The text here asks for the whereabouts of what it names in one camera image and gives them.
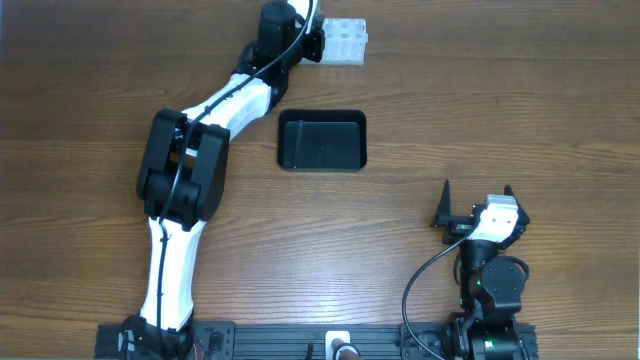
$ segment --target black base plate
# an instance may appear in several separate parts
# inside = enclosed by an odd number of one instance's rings
[[[412,323],[420,340],[430,345],[438,354],[441,342],[439,333],[443,324]],[[98,327],[95,358],[117,358],[118,325]],[[236,325],[230,321],[195,322],[199,360],[324,360],[324,339],[327,331],[346,330],[351,333],[351,343],[367,360],[425,360],[433,358],[404,331],[404,325]],[[538,359],[535,328],[518,325],[529,353]],[[104,344],[114,344],[105,352]],[[136,349],[131,359],[151,358]]]

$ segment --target wood grain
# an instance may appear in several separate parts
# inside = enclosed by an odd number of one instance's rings
[[[0,356],[90,357],[136,312],[150,244],[134,184],[153,114],[200,103],[255,37],[258,0],[4,2],[0,33]],[[202,237],[199,320],[398,324],[406,281],[442,249],[445,178],[466,213],[510,183],[532,224],[521,321],[544,359],[635,359],[640,3],[331,0],[364,17],[363,67],[298,67],[231,146]],[[357,108],[358,174],[283,172],[286,108]],[[456,309],[453,259],[412,319]]]

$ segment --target table surface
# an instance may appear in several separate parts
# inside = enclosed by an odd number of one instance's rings
[[[0,53],[0,356],[91,357],[96,325],[146,294],[135,195],[153,115],[223,86],[263,1],[10,0]],[[531,216],[521,322],[543,358],[638,345],[640,2],[326,0],[367,19],[362,67],[299,66],[232,143],[202,236],[197,320],[399,324],[411,274],[443,249],[444,179],[467,214],[511,184]],[[360,109],[357,174],[276,163],[287,108]],[[458,310],[453,256],[409,299]]]

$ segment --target wooden table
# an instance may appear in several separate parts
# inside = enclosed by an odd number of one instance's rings
[[[140,309],[150,240],[135,181],[154,113],[203,101],[263,1],[10,0],[0,53],[0,356],[90,357]],[[545,359],[635,359],[640,237],[638,1],[326,0],[364,17],[363,67],[297,67],[234,140],[200,243],[196,319],[399,324],[443,249],[444,179],[467,214],[509,183],[532,223],[524,308]],[[287,108],[361,109],[357,174],[276,164]],[[415,321],[458,306],[453,256]]]

